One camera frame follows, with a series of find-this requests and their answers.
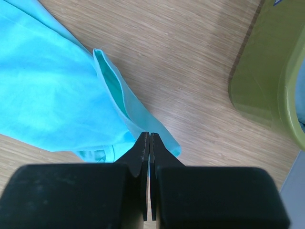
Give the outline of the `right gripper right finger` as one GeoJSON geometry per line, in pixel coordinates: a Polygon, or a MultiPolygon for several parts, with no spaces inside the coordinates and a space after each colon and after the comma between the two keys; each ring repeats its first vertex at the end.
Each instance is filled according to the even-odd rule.
{"type": "Polygon", "coordinates": [[[152,219],[159,229],[287,229],[272,177],[258,167],[194,167],[150,136],[152,219]]]}

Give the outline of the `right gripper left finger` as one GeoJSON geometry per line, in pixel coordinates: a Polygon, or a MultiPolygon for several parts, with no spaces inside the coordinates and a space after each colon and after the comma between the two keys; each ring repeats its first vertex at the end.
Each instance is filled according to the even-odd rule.
{"type": "Polygon", "coordinates": [[[114,163],[18,168],[0,198],[3,229],[141,229],[147,220],[149,134],[114,163]]]}

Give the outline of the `teal t shirt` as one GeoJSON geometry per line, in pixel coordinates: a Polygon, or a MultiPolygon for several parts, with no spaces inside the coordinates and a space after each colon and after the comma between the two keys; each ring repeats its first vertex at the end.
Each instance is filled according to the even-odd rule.
{"type": "Polygon", "coordinates": [[[0,3],[0,132],[85,162],[116,161],[142,132],[181,152],[106,54],[89,52],[36,0],[0,3]]]}

